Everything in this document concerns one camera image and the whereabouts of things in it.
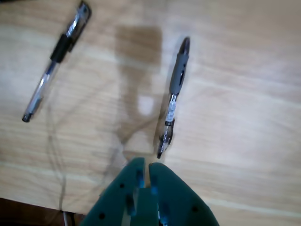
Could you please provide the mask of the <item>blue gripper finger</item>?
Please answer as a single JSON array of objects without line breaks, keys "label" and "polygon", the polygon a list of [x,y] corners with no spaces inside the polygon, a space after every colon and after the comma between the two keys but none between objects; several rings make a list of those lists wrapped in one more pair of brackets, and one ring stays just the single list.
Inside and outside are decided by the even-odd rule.
[{"label": "blue gripper finger", "polygon": [[151,192],[158,199],[161,224],[165,226],[218,226],[211,209],[166,165],[149,165]]},{"label": "blue gripper finger", "polygon": [[81,226],[128,226],[144,187],[145,159],[132,159],[100,194]]}]

